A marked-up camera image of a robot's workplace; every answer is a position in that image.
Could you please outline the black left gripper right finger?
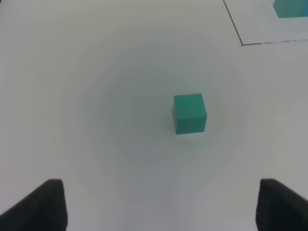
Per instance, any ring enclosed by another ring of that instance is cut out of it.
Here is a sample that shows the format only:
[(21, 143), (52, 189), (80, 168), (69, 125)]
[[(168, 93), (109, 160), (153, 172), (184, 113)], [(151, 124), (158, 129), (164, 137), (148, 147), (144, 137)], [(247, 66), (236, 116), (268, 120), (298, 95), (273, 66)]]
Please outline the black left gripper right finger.
[(306, 231), (308, 201), (275, 179), (261, 179), (256, 226), (259, 231)]

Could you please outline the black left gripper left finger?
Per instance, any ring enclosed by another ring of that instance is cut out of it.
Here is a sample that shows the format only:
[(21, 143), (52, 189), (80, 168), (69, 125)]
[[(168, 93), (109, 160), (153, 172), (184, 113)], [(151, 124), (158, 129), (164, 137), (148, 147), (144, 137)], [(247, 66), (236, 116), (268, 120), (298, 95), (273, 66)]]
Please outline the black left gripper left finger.
[(68, 226), (64, 184), (50, 179), (0, 215), (2, 231), (65, 231)]

